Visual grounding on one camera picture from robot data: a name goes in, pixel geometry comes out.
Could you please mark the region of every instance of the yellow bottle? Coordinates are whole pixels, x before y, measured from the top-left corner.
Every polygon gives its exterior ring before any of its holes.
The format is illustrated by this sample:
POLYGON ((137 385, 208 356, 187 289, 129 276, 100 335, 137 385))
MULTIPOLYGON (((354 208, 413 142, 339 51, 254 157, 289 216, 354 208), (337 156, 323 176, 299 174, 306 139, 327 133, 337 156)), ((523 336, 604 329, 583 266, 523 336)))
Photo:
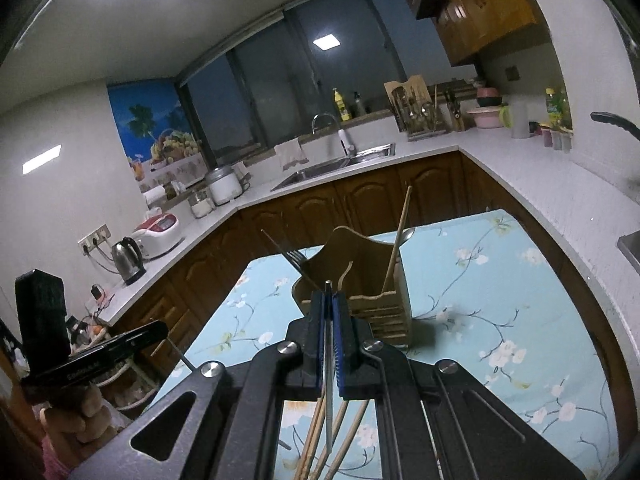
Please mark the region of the yellow bottle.
POLYGON ((334 88, 334 101, 335 105, 338 107, 338 111, 340 112, 340 118, 343 121, 348 121, 349 119, 351 119, 351 114, 347 110, 347 107, 344 105, 344 99, 340 95, 340 92, 338 92, 337 88, 334 88))

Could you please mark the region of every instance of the ceiling light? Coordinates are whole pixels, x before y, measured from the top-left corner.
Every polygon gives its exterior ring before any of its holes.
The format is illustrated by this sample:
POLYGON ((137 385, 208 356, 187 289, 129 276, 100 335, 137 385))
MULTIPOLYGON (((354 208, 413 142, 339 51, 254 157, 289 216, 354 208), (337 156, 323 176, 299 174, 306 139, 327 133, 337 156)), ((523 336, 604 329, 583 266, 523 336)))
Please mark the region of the ceiling light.
POLYGON ((27 160, 27 162, 22 165, 22 174, 26 175, 30 171, 33 171, 43 164, 46 164, 50 160, 56 158, 60 154, 61 146, 62 144, 59 144, 55 148, 51 148, 50 150, 47 150, 46 152, 41 153, 38 156, 34 156, 31 160, 27 160))
POLYGON ((314 44, 319 46, 322 50, 329 50, 334 46, 340 45, 340 41, 338 41, 338 39, 333 34, 329 34, 328 36, 318 38, 314 41, 314 44))

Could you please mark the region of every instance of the white rice cooker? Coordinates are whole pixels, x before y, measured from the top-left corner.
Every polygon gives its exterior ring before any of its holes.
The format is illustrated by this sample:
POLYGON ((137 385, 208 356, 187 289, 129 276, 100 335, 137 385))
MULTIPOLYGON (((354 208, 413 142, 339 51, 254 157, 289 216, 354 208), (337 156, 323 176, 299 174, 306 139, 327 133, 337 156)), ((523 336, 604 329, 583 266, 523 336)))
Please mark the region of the white rice cooker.
POLYGON ((209 171, 205 177, 205 181, 209 186, 211 197, 216 205, 223 205, 232 198, 238 198, 251 186, 251 184, 244 179, 242 179, 242 181, 238 180, 231 166, 221 166, 220 168, 209 171))

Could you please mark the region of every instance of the electric kettle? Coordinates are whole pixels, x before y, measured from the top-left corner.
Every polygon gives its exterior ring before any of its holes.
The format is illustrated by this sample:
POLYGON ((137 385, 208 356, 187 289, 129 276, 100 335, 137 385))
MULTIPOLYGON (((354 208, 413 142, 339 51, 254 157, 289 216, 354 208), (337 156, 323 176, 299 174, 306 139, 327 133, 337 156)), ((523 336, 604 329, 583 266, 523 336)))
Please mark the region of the electric kettle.
POLYGON ((111 247, 111 256, 125 285, 131 285, 146 272, 142 266, 142 253, 133 238, 124 237, 116 242, 111 247))

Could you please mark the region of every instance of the blue tablecloth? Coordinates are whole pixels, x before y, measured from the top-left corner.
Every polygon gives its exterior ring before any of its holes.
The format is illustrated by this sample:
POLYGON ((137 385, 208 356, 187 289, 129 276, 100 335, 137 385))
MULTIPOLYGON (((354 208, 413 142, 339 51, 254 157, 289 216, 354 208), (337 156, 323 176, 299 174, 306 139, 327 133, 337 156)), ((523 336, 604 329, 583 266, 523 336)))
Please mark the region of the blue tablecloth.
MULTIPOLYGON (((394 234, 375 238, 393 242, 394 234)), ((604 478, 618 462, 604 372, 571 299, 520 225, 493 211, 424 226, 401 254, 414 319, 407 356, 460 362, 588 479, 604 478)), ((290 292, 298 277, 280 255, 250 263, 187 357, 231 366, 284 339, 301 317, 290 292)), ((156 400, 188 373, 178 364, 156 400)), ((275 479, 293 478, 314 405, 286 402, 280 438, 292 449, 278 448, 275 479)), ((350 403, 334 452, 358 405, 350 403)), ((376 428, 370 403, 336 478, 382 477, 376 428)), ((324 436, 316 457, 323 443, 324 436)))

